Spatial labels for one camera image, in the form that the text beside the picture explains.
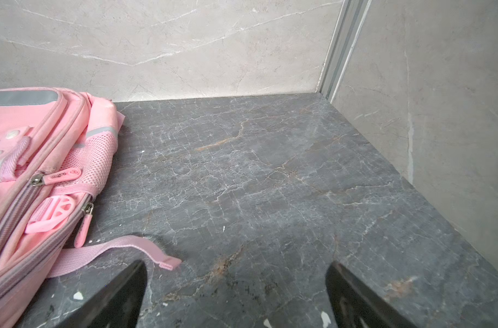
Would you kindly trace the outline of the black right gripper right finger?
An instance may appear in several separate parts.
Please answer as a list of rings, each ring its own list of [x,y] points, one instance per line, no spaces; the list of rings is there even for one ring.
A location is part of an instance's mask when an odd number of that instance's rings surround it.
[[[339,262],[328,267],[325,286],[338,327],[416,327]]]

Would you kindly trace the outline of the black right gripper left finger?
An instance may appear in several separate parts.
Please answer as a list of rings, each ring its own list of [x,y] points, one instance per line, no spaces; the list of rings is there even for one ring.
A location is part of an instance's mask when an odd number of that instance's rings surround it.
[[[57,326],[135,327],[147,283],[146,265],[136,260]]]

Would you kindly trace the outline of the pink school backpack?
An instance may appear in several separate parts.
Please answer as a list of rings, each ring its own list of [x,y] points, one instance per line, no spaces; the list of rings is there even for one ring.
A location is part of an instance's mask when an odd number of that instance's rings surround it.
[[[180,260],[139,236],[88,246],[124,116],[112,101],[58,87],[0,90],[0,327],[12,327],[41,284],[132,247],[163,269]]]

